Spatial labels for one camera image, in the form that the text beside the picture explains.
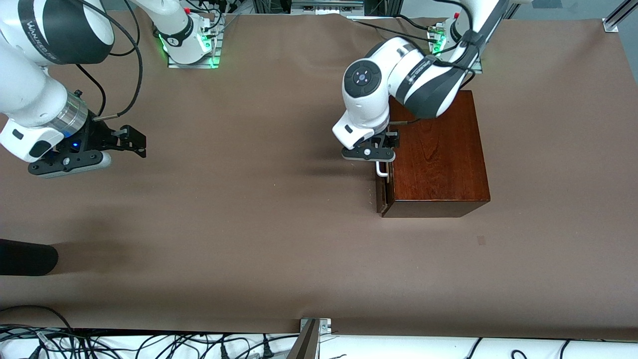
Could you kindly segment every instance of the wooden box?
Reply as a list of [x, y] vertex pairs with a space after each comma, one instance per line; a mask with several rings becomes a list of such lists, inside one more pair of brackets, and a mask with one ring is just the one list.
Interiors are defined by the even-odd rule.
[[[414, 121], [390, 98], [390, 121]], [[450, 109], [436, 119], [399, 130], [396, 159], [377, 177], [377, 212], [383, 217], [462, 217], [489, 202], [489, 187], [471, 91], [460, 91]]]

